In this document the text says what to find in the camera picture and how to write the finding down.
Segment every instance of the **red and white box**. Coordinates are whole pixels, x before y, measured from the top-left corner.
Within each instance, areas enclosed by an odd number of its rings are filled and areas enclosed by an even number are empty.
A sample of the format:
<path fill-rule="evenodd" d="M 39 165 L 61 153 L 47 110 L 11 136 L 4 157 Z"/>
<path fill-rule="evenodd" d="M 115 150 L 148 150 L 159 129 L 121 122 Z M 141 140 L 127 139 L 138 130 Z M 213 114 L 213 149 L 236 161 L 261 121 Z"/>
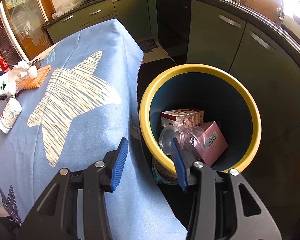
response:
<path fill-rule="evenodd" d="M 172 111 L 161 112 L 161 125 L 167 127 L 172 126 L 195 126 L 203 121 L 203 111 L 197 109 L 178 109 Z"/>
<path fill-rule="evenodd" d="M 204 130 L 208 141 L 208 150 L 200 152 L 203 161 L 210 167 L 228 147 L 216 122 L 207 122 L 199 125 Z"/>

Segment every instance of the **black countertop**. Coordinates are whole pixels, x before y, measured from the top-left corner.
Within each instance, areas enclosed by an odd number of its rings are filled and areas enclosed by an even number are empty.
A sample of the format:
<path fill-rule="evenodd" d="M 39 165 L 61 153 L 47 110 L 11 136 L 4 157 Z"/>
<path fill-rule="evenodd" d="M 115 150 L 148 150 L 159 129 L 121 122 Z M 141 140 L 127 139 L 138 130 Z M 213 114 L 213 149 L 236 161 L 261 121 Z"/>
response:
<path fill-rule="evenodd" d="M 101 1 L 104 0 L 93 0 L 91 2 L 84 3 L 79 7 L 67 12 L 62 17 L 46 22 L 43 27 L 48 28 L 52 24 L 56 23 L 58 20 L 67 17 L 73 14 L 74 12 L 79 11 L 87 6 L 90 6 L 92 4 Z M 271 39 L 273 39 L 277 44 L 279 44 L 290 55 L 290 57 L 294 59 L 294 61 L 300 67 L 300 45 L 287 32 L 285 32 L 281 28 L 278 28 L 268 18 L 264 17 L 263 15 L 259 14 L 258 12 L 250 8 L 245 7 L 244 5 L 239 5 L 230 0 L 197 0 L 197 1 L 204 2 L 209 5 L 220 8 L 254 25 L 262 32 L 264 32 L 266 35 L 268 35 Z"/>

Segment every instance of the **yellow rim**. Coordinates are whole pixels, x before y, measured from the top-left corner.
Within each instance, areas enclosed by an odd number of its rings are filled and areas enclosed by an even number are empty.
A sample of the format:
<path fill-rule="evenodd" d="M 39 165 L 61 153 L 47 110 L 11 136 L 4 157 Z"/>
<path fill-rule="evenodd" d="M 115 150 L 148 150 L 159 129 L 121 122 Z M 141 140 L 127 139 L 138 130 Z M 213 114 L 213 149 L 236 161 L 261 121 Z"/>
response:
<path fill-rule="evenodd" d="M 223 79 L 224 81 L 228 82 L 230 85 L 232 85 L 243 97 L 245 100 L 250 114 L 252 118 L 252 137 L 251 142 L 248 147 L 247 152 L 245 155 L 241 158 L 239 162 L 237 162 L 235 165 L 230 167 L 229 169 L 235 168 L 238 171 L 243 171 L 253 160 L 254 156 L 257 153 L 260 139 L 261 139 L 261 119 L 260 114 L 257 108 L 257 105 L 255 101 L 253 100 L 252 96 L 248 92 L 248 90 L 233 76 L 229 75 L 228 73 L 218 69 L 214 68 L 208 65 L 201 65 L 201 64 L 185 64 L 176 66 L 173 68 L 170 68 L 166 70 L 165 72 L 161 73 L 159 76 L 157 76 L 147 87 L 142 100 L 140 104 L 140 113 L 139 113 L 139 120 L 140 120 L 140 129 L 142 132 L 142 136 L 146 142 L 146 145 L 148 146 L 148 149 L 153 154 L 153 156 L 160 162 L 160 164 L 166 168 L 168 171 L 173 172 L 176 174 L 176 170 L 174 168 L 174 164 L 172 160 L 170 160 L 159 148 L 159 145 L 154 139 L 154 136 L 151 131 L 150 127 L 150 106 L 152 99 L 157 92 L 157 90 L 170 78 L 173 78 L 174 76 L 188 73 L 188 72 L 201 72 L 201 73 L 207 73 L 211 74 L 213 76 L 219 77 Z"/>

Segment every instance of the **yellow object on counter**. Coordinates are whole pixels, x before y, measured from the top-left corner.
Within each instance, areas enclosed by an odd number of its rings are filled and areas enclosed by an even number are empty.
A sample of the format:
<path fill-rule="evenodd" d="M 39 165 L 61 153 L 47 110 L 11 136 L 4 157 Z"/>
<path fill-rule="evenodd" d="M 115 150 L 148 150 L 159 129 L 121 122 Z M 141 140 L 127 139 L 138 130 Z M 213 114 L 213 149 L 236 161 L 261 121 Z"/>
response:
<path fill-rule="evenodd" d="M 23 87 L 23 89 L 31 89 L 31 88 L 38 88 L 42 85 L 45 78 L 47 77 L 47 74 L 49 73 L 51 69 L 51 66 L 45 66 L 40 69 L 38 69 L 38 76 L 34 79 L 28 79 L 26 80 L 26 84 Z"/>

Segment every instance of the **bottle label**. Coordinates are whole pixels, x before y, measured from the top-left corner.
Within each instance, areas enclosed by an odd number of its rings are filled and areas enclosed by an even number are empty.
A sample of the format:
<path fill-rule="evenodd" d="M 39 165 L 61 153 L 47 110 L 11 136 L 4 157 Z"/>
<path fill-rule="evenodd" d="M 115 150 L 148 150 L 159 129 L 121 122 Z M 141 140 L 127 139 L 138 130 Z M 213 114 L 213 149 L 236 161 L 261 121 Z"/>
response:
<path fill-rule="evenodd" d="M 11 129 L 19 114 L 20 112 L 14 110 L 10 102 L 8 101 L 1 114 L 0 120 L 6 128 Z"/>
<path fill-rule="evenodd" d="M 0 95 L 7 95 L 7 97 L 12 96 L 9 93 L 9 86 L 8 86 L 8 73 L 3 74 L 0 76 Z"/>

